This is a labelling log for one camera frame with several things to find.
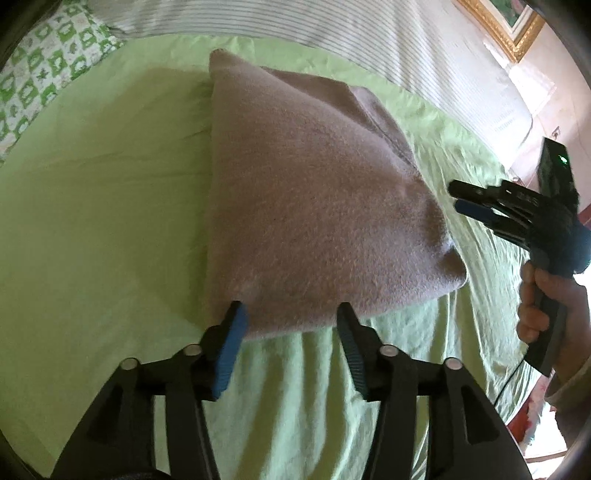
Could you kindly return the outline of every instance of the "gray pillow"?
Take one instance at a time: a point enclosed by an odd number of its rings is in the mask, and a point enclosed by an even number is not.
[[[466,281],[443,213],[396,122],[368,90],[212,53],[207,298],[249,336],[374,316]]]

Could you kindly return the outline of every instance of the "wrinkled sheet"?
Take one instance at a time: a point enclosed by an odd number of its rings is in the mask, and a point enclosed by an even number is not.
[[[210,51],[369,88],[399,122],[446,214],[468,282],[366,320],[414,358],[461,358],[494,399],[522,357],[514,327],[525,254],[457,215],[451,179],[497,183],[502,166],[416,95],[323,50],[279,40],[132,40],[61,93],[0,170],[0,429],[44,475],[119,362],[198,341],[211,179]],[[535,375],[499,403],[507,420]],[[243,345],[227,392],[206,406],[223,479],[360,478],[378,406],[353,389],[333,329]],[[157,458],[165,469],[157,421]],[[424,473],[427,409],[414,478]]]

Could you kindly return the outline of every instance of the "human hand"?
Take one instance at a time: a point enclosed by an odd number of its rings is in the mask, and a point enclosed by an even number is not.
[[[559,301],[567,308],[566,331],[554,366],[560,382],[564,384],[591,356],[591,322],[587,289],[574,280],[550,275],[540,268],[534,268],[530,262],[521,268],[521,278],[517,335],[522,342],[535,342],[540,332],[550,326],[548,316],[534,304],[536,285],[546,296]]]

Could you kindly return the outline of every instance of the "pillow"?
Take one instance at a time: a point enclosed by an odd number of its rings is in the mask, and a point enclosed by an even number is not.
[[[213,87],[207,298],[243,301],[249,336],[374,316],[466,281],[443,213],[368,90],[223,50]]]
[[[79,0],[25,35],[0,72],[0,164],[59,90],[121,45]]]

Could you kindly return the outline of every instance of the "green patterned pillowcase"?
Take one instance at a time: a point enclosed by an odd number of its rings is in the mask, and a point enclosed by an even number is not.
[[[0,165],[60,89],[122,45],[86,0],[64,0],[40,21],[0,72]]]

